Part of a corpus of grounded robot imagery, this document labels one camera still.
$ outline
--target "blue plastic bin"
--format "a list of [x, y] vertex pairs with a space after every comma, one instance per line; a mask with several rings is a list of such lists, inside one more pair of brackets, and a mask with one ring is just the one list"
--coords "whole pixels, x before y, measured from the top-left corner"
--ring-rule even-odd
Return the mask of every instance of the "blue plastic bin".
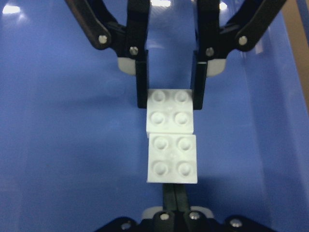
[[[106, 1], [126, 23], [126, 1]], [[151, 88], [189, 88], [189, 0], [152, 6]], [[239, 7], [225, 0], [225, 22]], [[0, 231], [91, 232], [162, 205], [147, 184], [146, 110], [115, 53], [95, 50], [63, 0], [0, 0]], [[281, 14], [207, 79], [195, 111], [191, 205], [309, 231], [309, 118]]]

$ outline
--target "lego stud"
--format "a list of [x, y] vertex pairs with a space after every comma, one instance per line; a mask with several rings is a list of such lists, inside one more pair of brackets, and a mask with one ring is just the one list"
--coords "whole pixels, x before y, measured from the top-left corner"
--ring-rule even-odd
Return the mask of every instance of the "lego stud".
[[175, 100], [178, 103], [186, 103], [189, 100], [188, 93], [185, 91], [178, 91], [175, 95]]
[[163, 176], [168, 173], [169, 168], [164, 162], [157, 162], [154, 164], [154, 173], [157, 175]]
[[154, 140], [154, 147], [158, 150], [165, 150], [169, 145], [169, 142], [166, 138], [164, 137], [157, 137], [155, 140]]
[[165, 120], [165, 117], [164, 117], [164, 114], [163, 113], [160, 113], [160, 112], [154, 112], [151, 117], [150, 117], [150, 120], [153, 124], [155, 125], [160, 125], [164, 122]]
[[186, 113], [178, 113], [175, 116], [175, 122], [180, 125], [180, 126], [184, 126], [188, 123], [189, 121], [189, 117]]
[[188, 163], [182, 163], [178, 166], [178, 172], [184, 176], [184, 177], [187, 177], [191, 174], [192, 172], [192, 167], [190, 164]]
[[165, 93], [161, 90], [157, 90], [153, 93], [152, 95], [152, 99], [154, 102], [157, 102], [157, 103], [162, 103], [165, 101]]
[[192, 148], [192, 142], [187, 138], [182, 138], [178, 142], [178, 148], [182, 151], [188, 151]]

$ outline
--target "bolt head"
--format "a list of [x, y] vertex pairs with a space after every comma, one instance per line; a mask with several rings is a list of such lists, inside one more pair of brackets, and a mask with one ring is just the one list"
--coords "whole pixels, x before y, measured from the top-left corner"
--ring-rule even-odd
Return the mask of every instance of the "bolt head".
[[98, 41], [100, 42], [100, 44], [106, 44], [107, 43], [107, 36], [106, 35], [100, 35], [98, 37]]
[[130, 221], [128, 221], [128, 222], [126, 222], [126, 223], [121, 225], [121, 229], [124, 230], [124, 231], [128, 230], [130, 228], [131, 228], [131, 222]]
[[235, 218], [235, 219], [230, 220], [230, 225], [232, 227], [239, 228], [239, 227], [242, 227], [242, 222], [239, 219]]
[[212, 48], [212, 47], [207, 48], [205, 54], [206, 54], [206, 56], [208, 56], [208, 57], [212, 57], [213, 54], [214, 54], [213, 48]]
[[167, 213], [161, 214], [161, 215], [160, 215], [160, 219], [161, 219], [162, 221], [168, 220], [168, 219], [169, 219], [169, 214], [167, 214]]
[[238, 43], [239, 43], [241, 46], [246, 45], [247, 42], [248, 42], [248, 38], [247, 38], [247, 36], [244, 36], [244, 35], [241, 36], [241, 37], [239, 38], [239, 40], [238, 40]]
[[137, 47], [130, 47], [130, 54], [136, 56], [139, 53], [139, 49]]
[[191, 212], [191, 213], [189, 214], [189, 217], [190, 217], [192, 220], [198, 220], [201, 216], [200, 216], [199, 212], [193, 211], [193, 212]]

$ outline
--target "white plastic block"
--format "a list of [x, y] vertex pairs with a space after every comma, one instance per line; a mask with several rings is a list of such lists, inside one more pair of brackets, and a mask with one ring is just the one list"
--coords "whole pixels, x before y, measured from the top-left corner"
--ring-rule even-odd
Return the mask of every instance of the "white plastic block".
[[127, 73], [129, 75], [136, 75], [134, 59], [130, 59], [126, 57], [119, 57], [118, 58], [118, 68], [124, 73]]
[[147, 182], [196, 184], [196, 136], [150, 133]]
[[190, 89], [150, 89], [147, 101], [149, 133], [193, 133], [193, 103]]

